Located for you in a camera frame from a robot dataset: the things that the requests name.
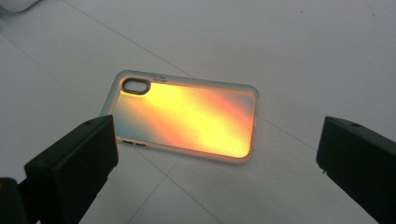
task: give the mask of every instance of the phone case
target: phone case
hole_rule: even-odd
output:
[[[126,89],[128,82],[146,85]],[[119,140],[215,160],[252,153],[258,91],[251,86],[125,70],[101,115],[112,114]]]

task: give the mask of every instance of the iridescent phone case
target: iridescent phone case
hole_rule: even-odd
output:
[[[145,88],[127,89],[131,82]],[[252,153],[258,98],[248,85],[126,70],[116,76],[101,115],[113,115],[123,142],[243,162]]]

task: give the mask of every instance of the camera cutout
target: camera cutout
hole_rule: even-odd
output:
[[[135,145],[139,146],[139,147],[146,147],[147,145],[144,143],[135,143]]]
[[[150,82],[145,79],[127,78],[122,82],[122,90],[131,94],[143,95],[149,91]]]
[[[131,142],[131,141],[122,140],[122,142],[134,145],[134,142]]]

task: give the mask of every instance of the gradient phone case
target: gradient phone case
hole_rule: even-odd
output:
[[[126,89],[129,82],[146,88]],[[243,162],[252,153],[258,98],[248,85],[126,70],[116,76],[101,115],[113,115],[123,142]]]

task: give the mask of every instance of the white surface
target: white surface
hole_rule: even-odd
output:
[[[315,163],[325,115],[396,140],[394,1],[43,0],[0,9],[0,176],[99,115],[133,69],[251,84],[241,166],[119,145],[81,223],[375,223]]]
[[[12,12],[20,12],[38,0],[0,0],[0,6]]]

